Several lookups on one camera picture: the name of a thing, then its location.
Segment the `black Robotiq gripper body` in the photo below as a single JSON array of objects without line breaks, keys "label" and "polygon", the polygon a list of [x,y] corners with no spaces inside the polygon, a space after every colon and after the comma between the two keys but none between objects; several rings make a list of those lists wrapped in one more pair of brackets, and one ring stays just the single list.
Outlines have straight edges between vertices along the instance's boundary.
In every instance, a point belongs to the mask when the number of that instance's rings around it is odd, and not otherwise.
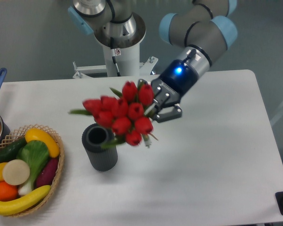
[{"label": "black Robotiq gripper body", "polygon": [[199,75],[183,60],[174,60],[156,79],[151,81],[156,110],[174,106],[198,81]]}]

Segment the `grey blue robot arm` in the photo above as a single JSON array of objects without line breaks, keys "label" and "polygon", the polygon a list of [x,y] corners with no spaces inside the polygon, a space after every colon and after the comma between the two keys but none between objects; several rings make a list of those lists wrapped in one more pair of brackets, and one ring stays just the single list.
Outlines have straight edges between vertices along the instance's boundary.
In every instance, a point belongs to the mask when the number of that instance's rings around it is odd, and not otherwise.
[{"label": "grey blue robot arm", "polygon": [[[167,14],[159,35],[182,53],[151,81],[154,99],[146,115],[157,122],[180,118],[182,97],[235,42],[238,32],[229,15],[234,0],[195,0],[184,14]],[[74,0],[68,14],[77,28],[93,34],[102,46],[109,77],[140,75],[151,71],[140,63],[140,43],[145,37],[143,19],[128,0]]]}]

